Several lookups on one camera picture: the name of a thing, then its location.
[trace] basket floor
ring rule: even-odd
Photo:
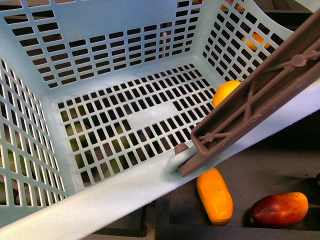
[[[190,141],[215,90],[194,63],[169,66],[57,103],[78,189]]]

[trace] grid pattern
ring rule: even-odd
[[[177,4],[175,21],[86,36],[72,42],[64,40],[59,28],[62,23],[47,6],[49,1],[39,1],[38,6],[31,6],[27,0],[15,1],[15,9],[0,2],[0,10],[8,11],[9,15],[3,17],[7,27],[12,29],[41,78],[50,88],[56,88],[190,51],[201,6],[192,2]]]
[[[188,142],[215,91],[193,64],[128,81],[58,107],[85,187]],[[178,114],[134,130],[131,116],[171,103]]]
[[[49,206],[65,190],[41,102],[0,61],[0,205]]]
[[[202,55],[226,81],[242,81],[284,40],[246,11],[243,0],[220,2]],[[254,35],[263,42],[255,41]]]

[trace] light blue plastic basket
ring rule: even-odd
[[[82,238],[320,109],[318,81],[194,174],[163,172],[218,86],[291,33],[252,0],[0,0],[0,238]]]

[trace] orange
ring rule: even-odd
[[[256,40],[259,44],[262,44],[262,42],[264,41],[264,39],[257,33],[253,33],[252,38],[254,40]],[[244,36],[241,40],[242,40],[242,42],[244,42],[246,40],[246,37]],[[257,51],[257,49],[258,49],[258,47],[250,40],[246,43],[246,45],[254,52]],[[267,42],[264,45],[264,48],[267,49],[269,47],[270,47],[270,44]]]
[[[231,80],[219,86],[213,96],[213,107],[216,108],[240,83],[240,81]]]

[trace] yellow squash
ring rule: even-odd
[[[198,176],[196,188],[211,223],[227,224],[234,212],[234,202],[220,172],[212,168]]]

